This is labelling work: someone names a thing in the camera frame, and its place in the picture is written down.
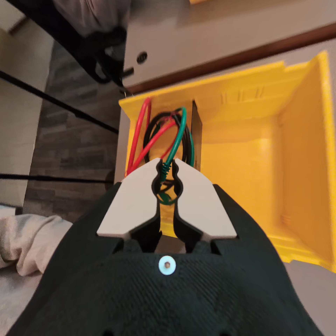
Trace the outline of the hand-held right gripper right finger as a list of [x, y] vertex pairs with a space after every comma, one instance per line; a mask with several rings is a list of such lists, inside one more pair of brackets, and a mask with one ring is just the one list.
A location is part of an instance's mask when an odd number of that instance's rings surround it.
[[176, 201], [173, 229], [190, 253], [199, 241], [235, 239], [237, 232], [214, 185], [201, 172], [175, 159], [172, 163]]

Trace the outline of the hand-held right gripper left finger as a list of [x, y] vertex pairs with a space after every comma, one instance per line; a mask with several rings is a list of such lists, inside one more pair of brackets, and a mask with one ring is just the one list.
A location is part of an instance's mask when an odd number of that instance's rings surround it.
[[123, 179], [96, 232], [99, 237], [136, 240], [143, 252], [155, 251], [162, 236], [161, 167], [162, 159], [156, 158]]

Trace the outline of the yellow plastic bin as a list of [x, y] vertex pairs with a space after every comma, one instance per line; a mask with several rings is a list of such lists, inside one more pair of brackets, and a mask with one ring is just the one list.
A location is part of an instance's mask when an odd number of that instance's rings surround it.
[[264, 230], [285, 263], [335, 272], [335, 123], [329, 56], [283, 61], [130, 96], [127, 158], [141, 106], [202, 123], [200, 172]]

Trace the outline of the wide black bar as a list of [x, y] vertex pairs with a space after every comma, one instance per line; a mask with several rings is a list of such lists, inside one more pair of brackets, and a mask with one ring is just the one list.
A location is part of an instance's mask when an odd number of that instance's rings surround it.
[[96, 72], [96, 51], [89, 50], [86, 41], [57, 11], [51, 0], [7, 0], [27, 18], [46, 31], [78, 62], [86, 73], [99, 84], [110, 82], [104, 74]]

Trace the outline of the thin black bar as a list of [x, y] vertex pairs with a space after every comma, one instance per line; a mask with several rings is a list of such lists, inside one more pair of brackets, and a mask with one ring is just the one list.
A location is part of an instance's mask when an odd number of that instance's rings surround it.
[[113, 180], [81, 179], [54, 177], [45, 175], [22, 175], [22, 174], [0, 174], [0, 179], [4, 180], [24, 180], [24, 181], [45, 181], [45, 182], [69, 182], [69, 183], [108, 183], [114, 184]]
[[42, 100], [46, 100], [47, 102], [49, 103], [52, 103], [53, 105], [55, 106], [58, 106], [62, 109], [65, 109], [66, 111], [72, 113], [76, 118], [78, 119], [82, 119], [82, 120], [86, 120], [92, 124], [95, 124], [103, 129], [106, 129], [116, 135], [119, 134], [119, 130], [108, 125], [108, 124], [105, 124], [103, 123], [102, 121], [100, 120], [97, 120], [96, 118], [92, 117], [91, 115], [77, 109], [77, 108], [74, 108], [64, 102], [61, 102], [60, 100], [46, 94], [45, 92], [3, 72], [3, 71], [0, 71], [0, 79], [7, 82], [7, 83], [10, 83], [18, 88], [20, 88], [21, 90], [24, 90], [32, 95], [35, 95], [39, 98], [41, 98]]

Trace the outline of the black bin divider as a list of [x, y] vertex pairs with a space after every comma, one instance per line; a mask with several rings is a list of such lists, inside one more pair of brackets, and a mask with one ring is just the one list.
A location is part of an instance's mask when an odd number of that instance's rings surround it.
[[203, 124], [198, 112], [196, 102], [192, 102], [191, 135], [194, 142], [194, 168], [201, 171], [201, 150], [202, 150], [202, 128]]

